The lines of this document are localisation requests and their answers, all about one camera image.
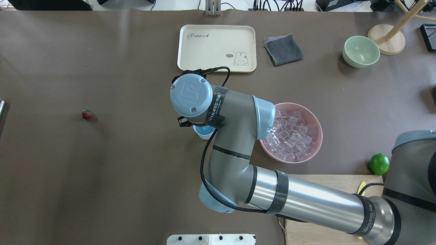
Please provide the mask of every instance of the rabbit illustration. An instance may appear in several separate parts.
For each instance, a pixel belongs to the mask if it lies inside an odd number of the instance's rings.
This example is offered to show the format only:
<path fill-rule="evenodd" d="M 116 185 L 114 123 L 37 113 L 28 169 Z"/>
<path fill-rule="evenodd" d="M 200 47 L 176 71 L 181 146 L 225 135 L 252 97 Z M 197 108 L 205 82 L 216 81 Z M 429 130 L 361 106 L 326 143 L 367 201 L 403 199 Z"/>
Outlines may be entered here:
<path fill-rule="evenodd" d="M 236 52 L 233 65 L 248 65 L 248 58 L 245 52 Z"/>

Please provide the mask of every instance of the wooden round base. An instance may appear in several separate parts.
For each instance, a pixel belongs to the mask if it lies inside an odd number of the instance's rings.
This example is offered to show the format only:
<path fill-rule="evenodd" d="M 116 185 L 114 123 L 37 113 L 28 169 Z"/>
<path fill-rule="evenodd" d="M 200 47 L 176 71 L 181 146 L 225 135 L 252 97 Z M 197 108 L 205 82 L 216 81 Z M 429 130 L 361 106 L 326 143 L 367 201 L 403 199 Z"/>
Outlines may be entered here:
<path fill-rule="evenodd" d="M 368 38 L 377 44 L 378 48 L 380 49 L 380 53 L 382 54 L 398 54 L 404 49 L 406 44 L 404 35 L 400 31 L 389 41 L 385 40 L 386 34 L 392 30 L 392 28 L 394 27 L 391 25 L 380 24 L 373 26 L 368 32 Z"/>

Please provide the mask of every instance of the light blue joint cap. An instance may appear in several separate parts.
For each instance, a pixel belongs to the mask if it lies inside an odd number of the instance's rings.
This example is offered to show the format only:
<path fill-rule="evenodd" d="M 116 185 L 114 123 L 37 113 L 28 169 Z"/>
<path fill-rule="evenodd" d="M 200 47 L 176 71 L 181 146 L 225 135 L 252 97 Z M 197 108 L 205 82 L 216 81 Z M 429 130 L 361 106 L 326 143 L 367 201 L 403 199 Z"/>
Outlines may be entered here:
<path fill-rule="evenodd" d="M 174 109 L 184 117 L 196 117 L 211 105 L 213 97 L 209 82 L 197 74 L 185 74 L 177 78 L 170 88 Z"/>
<path fill-rule="evenodd" d="M 256 98 L 253 95 L 257 119 L 257 139 L 264 140 L 268 137 L 276 115 L 276 107 L 269 101 Z"/>
<path fill-rule="evenodd" d="M 412 142 L 415 140 L 436 139 L 436 131 L 433 130 L 415 130 L 400 134 L 395 141 L 395 146 L 392 151 L 398 146 Z"/>
<path fill-rule="evenodd" d="M 228 199 L 226 196 L 221 194 L 221 192 L 219 192 L 217 189 L 215 189 L 215 187 L 213 187 L 209 183 L 209 181 L 206 180 L 206 182 L 208 183 L 209 187 L 212 189 L 212 191 L 217 196 L 226 200 L 228 203 L 231 203 L 231 204 L 236 206 L 235 202 L 233 202 L 232 200 Z M 204 206 L 206 206 L 212 210 L 215 210 L 217 212 L 232 213 L 233 211 L 235 211 L 233 208 L 229 208 L 229 207 L 225 206 L 224 204 L 220 203 L 219 201 L 215 200 L 215 198 L 209 194 L 208 190 L 206 190 L 206 187 L 203 185 L 203 183 L 201 183 L 200 193 L 198 194 L 198 197 L 200 198 L 200 201 Z"/>

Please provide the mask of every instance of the robotic arm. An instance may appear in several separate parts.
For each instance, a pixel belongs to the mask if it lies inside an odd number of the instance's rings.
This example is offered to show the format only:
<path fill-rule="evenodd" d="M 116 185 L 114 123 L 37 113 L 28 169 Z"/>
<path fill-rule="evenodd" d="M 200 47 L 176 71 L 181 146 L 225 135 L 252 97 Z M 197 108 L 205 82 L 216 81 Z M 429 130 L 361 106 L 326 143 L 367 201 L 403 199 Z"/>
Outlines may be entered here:
<path fill-rule="evenodd" d="M 266 214 L 361 236 L 371 245 L 436 241 L 434 131 L 402 134 L 382 197 L 367 198 L 249 164 L 255 140 L 265 139 L 273 124 L 272 103 L 211 85 L 192 73 L 173 80 L 170 98 L 188 122 L 219 128 L 206 164 L 208 188 L 202 184 L 200 191 L 202 203 L 209 208 L 232 212 L 229 206 L 244 203 Z"/>

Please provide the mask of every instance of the green bowl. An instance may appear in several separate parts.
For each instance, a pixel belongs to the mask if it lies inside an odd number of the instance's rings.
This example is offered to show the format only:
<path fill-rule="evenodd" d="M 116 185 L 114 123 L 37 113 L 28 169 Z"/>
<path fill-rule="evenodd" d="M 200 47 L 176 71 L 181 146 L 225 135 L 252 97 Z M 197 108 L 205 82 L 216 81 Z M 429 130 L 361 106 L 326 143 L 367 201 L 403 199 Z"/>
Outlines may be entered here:
<path fill-rule="evenodd" d="M 345 42 L 342 56 L 349 65 L 363 68 L 377 62 L 380 50 L 373 40 L 363 36 L 352 36 Z"/>

